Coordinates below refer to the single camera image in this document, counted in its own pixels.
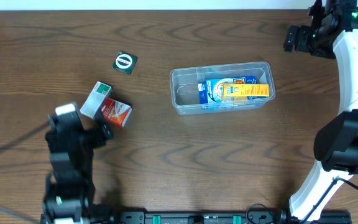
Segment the yellow medicine box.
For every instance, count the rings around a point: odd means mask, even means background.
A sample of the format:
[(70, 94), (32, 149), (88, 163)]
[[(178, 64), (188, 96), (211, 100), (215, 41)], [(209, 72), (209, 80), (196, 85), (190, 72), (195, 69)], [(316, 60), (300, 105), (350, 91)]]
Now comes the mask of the yellow medicine box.
[(223, 84), (223, 99), (270, 95), (268, 84)]

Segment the blue fever patch box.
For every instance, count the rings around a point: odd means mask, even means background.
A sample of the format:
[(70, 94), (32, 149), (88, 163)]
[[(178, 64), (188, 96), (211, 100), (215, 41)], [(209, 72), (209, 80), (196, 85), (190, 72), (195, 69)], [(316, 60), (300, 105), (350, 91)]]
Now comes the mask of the blue fever patch box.
[(223, 96), (223, 84), (260, 84), (255, 76), (236, 77), (236, 78), (215, 78), (207, 79), (204, 82), (198, 84), (198, 91), (201, 104), (213, 104), (213, 103), (226, 103), (231, 102), (233, 104), (244, 104), (246, 101), (254, 100), (258, 98), (267, 98), (264, 96), (248, 96), (242, 98), (222, 98)]

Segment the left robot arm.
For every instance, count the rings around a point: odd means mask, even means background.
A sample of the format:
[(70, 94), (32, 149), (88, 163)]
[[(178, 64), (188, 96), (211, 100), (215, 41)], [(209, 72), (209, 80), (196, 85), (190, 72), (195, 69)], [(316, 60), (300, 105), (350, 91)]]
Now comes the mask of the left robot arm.
[(52, 171), (45, 180), (40, 223), (114, 223), (114, 210), (93, 203), (94, 149), (114, 138), (101, 112), (97, 126), (85, 129), (74, 106), (55, 110), (46, 133)]

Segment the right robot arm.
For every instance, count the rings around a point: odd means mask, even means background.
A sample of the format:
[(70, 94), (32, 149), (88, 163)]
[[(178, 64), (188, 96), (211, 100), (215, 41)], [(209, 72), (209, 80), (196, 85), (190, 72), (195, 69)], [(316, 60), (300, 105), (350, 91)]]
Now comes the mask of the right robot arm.
[(313, 144), (314, 164), (305, 181), (278, 212), (275, 223), (350, 223), (347, 212), (325, 206), (340, 186), (358, 174), (358, 5), (355, 0), (317, 0), (308, 9), (309, 26), (291, 26), (287, 52), (334, 59), (339, 72), (337, 116), (321, 128)]

